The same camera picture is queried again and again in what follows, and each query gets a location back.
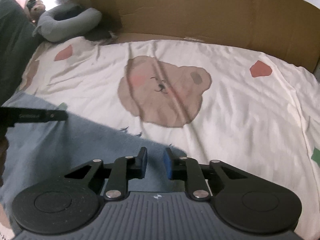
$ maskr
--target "bed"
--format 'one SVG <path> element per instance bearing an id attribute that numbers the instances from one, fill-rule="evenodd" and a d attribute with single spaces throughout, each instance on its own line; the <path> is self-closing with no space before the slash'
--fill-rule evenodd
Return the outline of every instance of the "bed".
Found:
<path id="1" fill-rule="evenodd" d="M 94 131 L 109 136 L 111 129 L 119 141 L 125 135 L 131 145 L 174 147 L 203 164 L 219 159 L 292 190 L 303 207 L 295 232 L 306 240 L 318 239 L 320 167 L 312 156 L 320 149 L 319 94 L 320 84 L 305 68 L 263 52 L 143 34 L 121 34 L 106 46 L 84 37 L 55 45 L 44 41 L 29 60 L 18 91 L 4 105 L 63 105 L 73 123 L 83 123 L 84 132 L 63 123 L 11 129 L 0 202 L 15 227 L 10 217 L 14 195 L 59 167 L 92 158 L 92 150 L 77 155 L 77 150 L 88 152 L 89 140 L 82 140 L 93 134 L 101 149 L 109 141 L 102 142 Z M 72 162 L 55 156 L 62 150 L 59 131 L 80 133 L 73 138 L 82 143 L 69 149 Z M 42 143 L 37 148 L 41 136 L 45 143 L 50 138 L 57 143 L 44 155 Z M 112 161 L 111 149 L 97 152 L 98 157 Z M 152 179 L 162 172 L 155 168 Z M 13 185 L 17 176 L 26 180 Z M 161 183 L 155 183 L 161 190 L 175 188 Z M 132 189 L 155 190 L 155 185 L 151 181 Z M 13 237 L 9 226 L 0 225 L 5 239 Z"/>

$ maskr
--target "stuffed animal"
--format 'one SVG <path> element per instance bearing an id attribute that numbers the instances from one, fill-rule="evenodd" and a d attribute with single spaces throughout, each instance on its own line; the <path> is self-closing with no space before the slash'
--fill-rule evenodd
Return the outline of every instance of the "stuffed animal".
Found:
<path id="1" fill-rule="evenodd" d="M 84 10 L 75 3 L 64 3 L 46 11 L 41 0 L 29 0 L 27 3 L 32 21 L 38 32 L 51 42 L 62 42 L 81 36 L 96 27 L 102 14 L 94 8 Z"/>

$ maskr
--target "black circular base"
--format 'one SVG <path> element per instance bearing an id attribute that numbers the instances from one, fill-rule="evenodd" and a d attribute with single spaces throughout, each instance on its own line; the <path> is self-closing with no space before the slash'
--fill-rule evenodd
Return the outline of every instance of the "black circular base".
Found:
<path id="1" fill-rule="evenodd" d="M 300 199 L 290 190 L 264 180 L 237 180 L 214 198 L 217 214 L 228 224 L 252 234 L 294 230 Z"/>
<path id="2" fill-rule="evenodd" d="M 47 181 L 20 192 L 12 214 L 24 229 L 44 235 L 62 234 L 85 225 L 97 213 L 96 194 L 72 181 Z"/>

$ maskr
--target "cardboard panel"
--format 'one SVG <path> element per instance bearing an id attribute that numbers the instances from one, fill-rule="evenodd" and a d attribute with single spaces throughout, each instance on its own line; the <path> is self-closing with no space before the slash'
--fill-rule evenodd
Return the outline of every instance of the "cardboard panel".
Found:
<path id="1" fill-rule="evenodd" d="M 252 29 L 251 0 L 187 0 L 185 35 L 206 42 L 246 48 Z"/>
<path id="2" fill-rule="evenodd" d="M 303 0 L 253 0 L 249 49 L 313 71 L 320 56 L 320 10 Z"/>
<path id="3" fill-rule="evenodd" d="M 85 8 L 93 7 L 102 12 L 102 21 L 110 31 L 120 29 L 121 19 L 116 8 L 115 0 L 72 0 Z"/>
<path id="4" fill-rule="evenodd" d="M 117 33 L 118 38 L 113 44 L 131 42 L 131 41 L 151 41 L 151 40 L 175 40 L 182 41 L 183 38 L 171 37 L 156 34 L 141 34 L 141 33 Z"/>
<path id="5" fill-rule="evenodd" d="M 124 32 L 184 37 L 186 0 L 115 0 Z"/>
<path id="6" fill-rule="evenodd" d="M 303 0 L 115 0 L 124 32 L 262 51 L 313 71 L 320 10 Z"/>

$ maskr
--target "bear print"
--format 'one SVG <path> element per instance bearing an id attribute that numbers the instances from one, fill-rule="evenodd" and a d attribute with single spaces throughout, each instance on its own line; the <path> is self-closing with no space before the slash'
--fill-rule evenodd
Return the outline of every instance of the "bear print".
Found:
<path id="1" fill-rule="evenodd" d="M 143 122 L 177 128 L 194 120 L 210 86 L 211 76 L 203 68 L 138 56 L 128 60 L 118 96 L 123 107 Z"/>

